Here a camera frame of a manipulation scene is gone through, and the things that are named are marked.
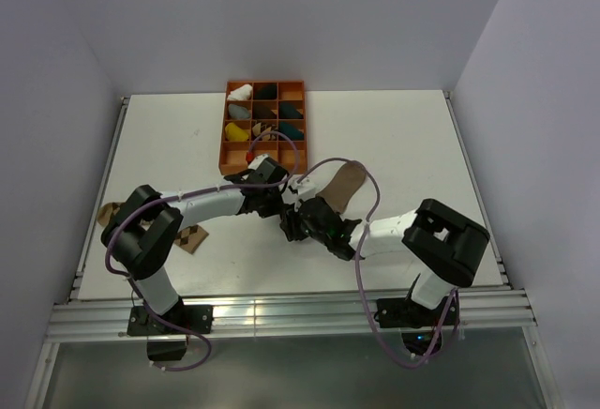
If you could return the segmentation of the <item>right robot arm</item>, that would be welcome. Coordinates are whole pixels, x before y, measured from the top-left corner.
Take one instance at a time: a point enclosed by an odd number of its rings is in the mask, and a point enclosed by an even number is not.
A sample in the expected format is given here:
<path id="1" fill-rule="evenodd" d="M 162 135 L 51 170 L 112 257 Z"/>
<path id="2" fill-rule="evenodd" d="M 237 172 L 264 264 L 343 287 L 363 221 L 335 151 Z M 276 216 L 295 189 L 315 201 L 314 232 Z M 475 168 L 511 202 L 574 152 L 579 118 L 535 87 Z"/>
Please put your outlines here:
<path id="1" fill-rule="evenodd" d="M 311 238 L 344 261 L 411 252 L 426 267 L 406 301 L 408 318 L 428 323 L 443 298 L 473 285 L 490 234 L 481 224 L 435 199 L 401 216 L 366 221 L 342 218 L 322 197 L 287 204 L 280 215 L 287 239 Z"/>

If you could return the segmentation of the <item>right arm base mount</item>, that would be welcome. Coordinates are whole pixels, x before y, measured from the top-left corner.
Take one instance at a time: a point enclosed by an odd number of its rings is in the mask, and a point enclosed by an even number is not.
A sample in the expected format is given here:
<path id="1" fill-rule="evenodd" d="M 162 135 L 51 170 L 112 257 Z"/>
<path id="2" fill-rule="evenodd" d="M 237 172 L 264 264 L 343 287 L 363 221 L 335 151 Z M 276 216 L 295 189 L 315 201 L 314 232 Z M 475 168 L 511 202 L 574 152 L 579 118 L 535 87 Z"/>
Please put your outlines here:
<path id="1" fill-rule="evenodd" d="M 380 298 L 376 301 L 374 320 L 380 328 L 435 327 L 442 319 L 448 297 L 444 297 L 436 309 L 430 310 L 405 298 Z"/>

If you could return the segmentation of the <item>teal rolled sock lower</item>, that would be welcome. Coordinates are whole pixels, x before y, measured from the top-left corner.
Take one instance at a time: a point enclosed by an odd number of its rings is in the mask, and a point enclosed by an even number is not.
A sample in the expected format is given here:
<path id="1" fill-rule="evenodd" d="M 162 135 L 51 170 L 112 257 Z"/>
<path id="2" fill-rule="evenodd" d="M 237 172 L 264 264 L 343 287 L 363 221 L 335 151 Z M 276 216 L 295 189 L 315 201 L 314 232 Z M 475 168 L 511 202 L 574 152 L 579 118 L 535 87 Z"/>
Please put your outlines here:
<path id="1" fill-rule="evenodd" d="M 278 131 L 283 133 L 292 141 L 304 141 L 305 133 L 294 125 L 281 121 L 278 124 Z"/>

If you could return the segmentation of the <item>orange wooden compartment tray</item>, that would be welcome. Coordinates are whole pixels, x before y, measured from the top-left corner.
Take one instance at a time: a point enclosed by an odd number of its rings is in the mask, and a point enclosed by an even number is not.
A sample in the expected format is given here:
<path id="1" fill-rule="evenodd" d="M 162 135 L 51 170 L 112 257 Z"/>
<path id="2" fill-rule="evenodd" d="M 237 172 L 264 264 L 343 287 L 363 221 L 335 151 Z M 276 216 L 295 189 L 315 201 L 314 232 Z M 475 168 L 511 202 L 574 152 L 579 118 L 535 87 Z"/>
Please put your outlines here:
<path id="1" fill-rule="evenodd" d="M 235 174 L 266 154 L 287 170 L 308 169 L 308 104 L 302 81 L 229 81 L 218 168 Z"/>

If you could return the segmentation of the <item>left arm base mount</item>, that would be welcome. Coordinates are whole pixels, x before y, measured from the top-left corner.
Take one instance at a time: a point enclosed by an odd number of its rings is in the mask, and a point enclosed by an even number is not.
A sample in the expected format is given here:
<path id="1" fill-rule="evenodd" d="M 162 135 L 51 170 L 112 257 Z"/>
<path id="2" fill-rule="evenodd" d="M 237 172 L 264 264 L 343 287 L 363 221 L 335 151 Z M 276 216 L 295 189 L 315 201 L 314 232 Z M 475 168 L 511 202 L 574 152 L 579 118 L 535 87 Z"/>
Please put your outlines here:
<path id="1" fill-rule="evenodd" d="M 212 305 L 183 305 L 173 307 L 164 315 L 153 314 L 146 306 L 134 306 L 129 314 L 127 336 L 146 338 L 146 355 L 153 366 L 167 371 L 186 371 L 202 365 L 212 354 L 211 333 L 214 307 Z M 198 363 L 175 366 L 188 351 L 191 338 L 206 345 Z"/>

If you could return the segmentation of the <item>tan sock with maroon cuff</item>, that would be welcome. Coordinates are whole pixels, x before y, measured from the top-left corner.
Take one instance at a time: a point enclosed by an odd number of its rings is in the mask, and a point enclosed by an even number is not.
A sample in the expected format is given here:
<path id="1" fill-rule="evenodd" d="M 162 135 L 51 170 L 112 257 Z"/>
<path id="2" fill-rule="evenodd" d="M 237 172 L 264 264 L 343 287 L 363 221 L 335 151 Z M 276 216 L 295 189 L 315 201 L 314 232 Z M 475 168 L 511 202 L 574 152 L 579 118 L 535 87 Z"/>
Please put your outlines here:
<path id="1" fill-rule="evenodd" d="M 348 162 L 337 170 L 332 180 L 317 195 L 323 198 L 335 213 L 343 214 L 365 180 L 366 173 L 363 168 L 356 162 Z"/>

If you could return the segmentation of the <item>aluminium table frame rail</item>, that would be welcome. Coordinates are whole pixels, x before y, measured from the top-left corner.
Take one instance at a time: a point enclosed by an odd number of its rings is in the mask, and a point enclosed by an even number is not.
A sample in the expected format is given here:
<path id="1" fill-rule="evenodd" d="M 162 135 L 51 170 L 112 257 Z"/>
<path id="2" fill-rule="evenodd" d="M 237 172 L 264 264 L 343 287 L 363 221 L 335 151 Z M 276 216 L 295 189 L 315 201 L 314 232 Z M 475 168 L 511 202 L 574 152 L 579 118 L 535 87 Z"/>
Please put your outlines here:
<path id="1" fill-rule="evenodd" d="M 466 329 L 536 325 L 523 290 L 499 288 L 459 294 L 461 326 Z M 211 305 L 211 339 L 363 334 L 370 331 L 359 295 L 188 298 L 189 306 Z M 127 341 L 128 300 L 72 301 L 52 309 L 45 341 Z"/>

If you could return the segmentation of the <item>brown argyle sock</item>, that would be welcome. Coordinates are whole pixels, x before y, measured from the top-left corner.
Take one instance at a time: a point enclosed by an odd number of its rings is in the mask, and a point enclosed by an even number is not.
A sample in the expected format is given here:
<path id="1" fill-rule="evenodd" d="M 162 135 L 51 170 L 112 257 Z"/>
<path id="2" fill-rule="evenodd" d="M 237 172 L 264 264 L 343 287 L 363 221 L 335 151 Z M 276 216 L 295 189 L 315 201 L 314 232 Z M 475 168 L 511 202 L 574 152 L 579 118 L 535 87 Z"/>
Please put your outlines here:
<path id="1" fill-rule="evenodd" d="M 97 212 L 97 223 L 106 227 L 111 218 L 120 210 L 122 203 L 106 203 Z M 209 236 L 202 226 L 196 224 L 179 231 L 173 244 L 188 254 L 193 254 Z"/>

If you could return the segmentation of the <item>dark green rolled sock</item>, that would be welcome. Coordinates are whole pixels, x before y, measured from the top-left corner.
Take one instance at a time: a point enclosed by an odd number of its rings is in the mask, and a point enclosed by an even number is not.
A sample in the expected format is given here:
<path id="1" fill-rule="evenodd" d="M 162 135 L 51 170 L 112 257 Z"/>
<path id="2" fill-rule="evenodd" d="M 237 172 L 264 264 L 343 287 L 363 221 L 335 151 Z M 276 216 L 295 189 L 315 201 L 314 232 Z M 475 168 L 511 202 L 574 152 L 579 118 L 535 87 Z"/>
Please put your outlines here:
<path id="1" fill-rule="evenodd" d="M 256 83 L 253 88 L 253 98 L 256 100 L 275 100 L 278 98 L 277 83 Z"/>

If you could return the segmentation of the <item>teal rolled sock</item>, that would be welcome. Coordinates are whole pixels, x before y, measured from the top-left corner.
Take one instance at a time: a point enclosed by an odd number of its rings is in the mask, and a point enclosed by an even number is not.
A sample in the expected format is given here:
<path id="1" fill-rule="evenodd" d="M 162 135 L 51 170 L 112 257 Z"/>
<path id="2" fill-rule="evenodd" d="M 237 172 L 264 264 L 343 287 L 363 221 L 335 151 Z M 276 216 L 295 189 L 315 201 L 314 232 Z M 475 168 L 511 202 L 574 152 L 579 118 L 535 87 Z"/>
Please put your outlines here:
<path id="1" fill-rule="evenodd" d="M 281 121 L 278 124 L 278 131 L 283 133 L 292 141 L 304 141 L 305 133 L 294 125 Z"/>
<path id="2" fill-rule="evenodd" d="M 278 116 L 280 119 L 303 119 L 304 114 L 293 101 L 281 101 L 278 105 Z"/>

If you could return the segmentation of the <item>argyle rolled sock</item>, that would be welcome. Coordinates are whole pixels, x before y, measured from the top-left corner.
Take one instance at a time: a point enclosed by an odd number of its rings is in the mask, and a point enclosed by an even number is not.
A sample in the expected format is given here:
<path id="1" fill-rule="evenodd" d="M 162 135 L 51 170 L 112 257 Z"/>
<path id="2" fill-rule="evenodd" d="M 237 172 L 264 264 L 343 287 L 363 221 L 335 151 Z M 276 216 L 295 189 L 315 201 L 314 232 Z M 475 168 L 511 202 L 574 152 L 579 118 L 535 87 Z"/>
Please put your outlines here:
<path id="1" fill-rule="evenodd" d="M 251 127 L 253 139 L 260 141 L 274 141 L 277 138 L 277 126 L 265 121 L 254 121 Z"/>

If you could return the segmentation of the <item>white rolled sock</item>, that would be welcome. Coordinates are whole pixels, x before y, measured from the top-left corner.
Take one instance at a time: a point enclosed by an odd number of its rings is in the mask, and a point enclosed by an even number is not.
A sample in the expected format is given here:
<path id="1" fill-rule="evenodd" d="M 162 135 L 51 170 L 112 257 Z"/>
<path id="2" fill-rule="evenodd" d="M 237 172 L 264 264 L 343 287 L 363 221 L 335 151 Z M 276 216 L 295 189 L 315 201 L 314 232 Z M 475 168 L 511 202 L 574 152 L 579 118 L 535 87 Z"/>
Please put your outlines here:
<path id="1" fill-rule="evenodd" d="M 245 83 L 234 90 L 228 96 L 228 101 L 244 101 L 250 100 L 253 94 L 253 86 L 250 83 Z"/>

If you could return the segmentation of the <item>grey rolled sock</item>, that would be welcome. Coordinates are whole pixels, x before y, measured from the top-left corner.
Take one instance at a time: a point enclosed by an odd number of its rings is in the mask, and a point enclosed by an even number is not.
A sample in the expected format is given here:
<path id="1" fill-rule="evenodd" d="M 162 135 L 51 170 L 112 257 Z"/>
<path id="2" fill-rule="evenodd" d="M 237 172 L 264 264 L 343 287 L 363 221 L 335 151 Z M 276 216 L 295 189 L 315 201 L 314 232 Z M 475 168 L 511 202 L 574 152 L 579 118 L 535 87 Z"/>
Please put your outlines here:
<path id="1" fill-rule="evenodd" d="M 250 110 L 238 104 L 229 104 L 228 114 L 231 119 L 235 120 L 248 120 L 251 118 Z"/>

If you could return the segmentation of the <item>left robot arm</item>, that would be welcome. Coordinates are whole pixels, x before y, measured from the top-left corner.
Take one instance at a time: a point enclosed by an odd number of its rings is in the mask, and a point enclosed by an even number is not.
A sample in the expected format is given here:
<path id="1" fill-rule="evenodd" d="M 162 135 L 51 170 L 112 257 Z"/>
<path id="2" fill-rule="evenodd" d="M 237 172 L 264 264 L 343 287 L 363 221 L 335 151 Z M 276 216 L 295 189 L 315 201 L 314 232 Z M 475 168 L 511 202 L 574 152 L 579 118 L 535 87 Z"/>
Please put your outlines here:
<path id="1" fill-rule="evenodd" d="M 183 302 L 174 290 L 165 262 L 177 235 L 203 221 L 256 213 L 268 218 L 282 207 L 280 188 L 289 174 L 267 155 L 218 185 L 187 193 L 137 187 L 112 216 L 101 235 L 106 265 L 115 259 L 121 273 L 150 308 L 149 323 L 161 333 L 182 324 Z"/>

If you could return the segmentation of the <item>teal rolled sock upper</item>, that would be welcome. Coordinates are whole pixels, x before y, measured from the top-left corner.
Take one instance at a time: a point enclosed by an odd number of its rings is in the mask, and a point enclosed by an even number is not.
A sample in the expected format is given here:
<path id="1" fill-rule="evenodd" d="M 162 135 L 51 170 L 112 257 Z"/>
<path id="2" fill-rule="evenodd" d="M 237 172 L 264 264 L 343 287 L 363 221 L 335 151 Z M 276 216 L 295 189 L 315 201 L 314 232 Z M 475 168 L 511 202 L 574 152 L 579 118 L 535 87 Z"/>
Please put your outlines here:
<path id="1" fill-rule="evenodd" d="M 278 116 L 280 119 L 303 119 L 304 114 L 293 101 L 281 101 L 278 105 Z"/>

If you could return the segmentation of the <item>dark brown rolled sock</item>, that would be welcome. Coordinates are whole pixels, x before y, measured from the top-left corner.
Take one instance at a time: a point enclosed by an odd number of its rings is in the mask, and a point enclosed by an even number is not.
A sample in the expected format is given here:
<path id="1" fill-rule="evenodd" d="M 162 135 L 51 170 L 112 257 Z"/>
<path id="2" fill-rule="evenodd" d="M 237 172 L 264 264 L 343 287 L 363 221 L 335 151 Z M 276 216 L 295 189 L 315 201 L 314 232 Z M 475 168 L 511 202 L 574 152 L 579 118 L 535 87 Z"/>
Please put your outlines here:
<path id="1" fill-rule="evenodd" d="M 273 107 L 264 102 L 255 101 L 252 105 L 252 114 L 254 119 L 277 119 L 278 116 Z"/>

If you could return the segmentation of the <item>yellow rolled sock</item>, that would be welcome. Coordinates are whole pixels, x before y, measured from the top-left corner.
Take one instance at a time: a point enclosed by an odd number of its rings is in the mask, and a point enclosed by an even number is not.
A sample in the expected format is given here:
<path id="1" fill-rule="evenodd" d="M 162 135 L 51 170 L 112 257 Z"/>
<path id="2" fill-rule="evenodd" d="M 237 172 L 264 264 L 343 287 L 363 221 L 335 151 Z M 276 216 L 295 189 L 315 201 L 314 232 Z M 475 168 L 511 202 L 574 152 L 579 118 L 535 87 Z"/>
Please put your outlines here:
<path id="1" fill-rule="evenodd" d="M 224 135 L 229 142 L 247 142 L 250 138 L 248 132 L 235 123 L 228 123 L 225 126 Z"/>

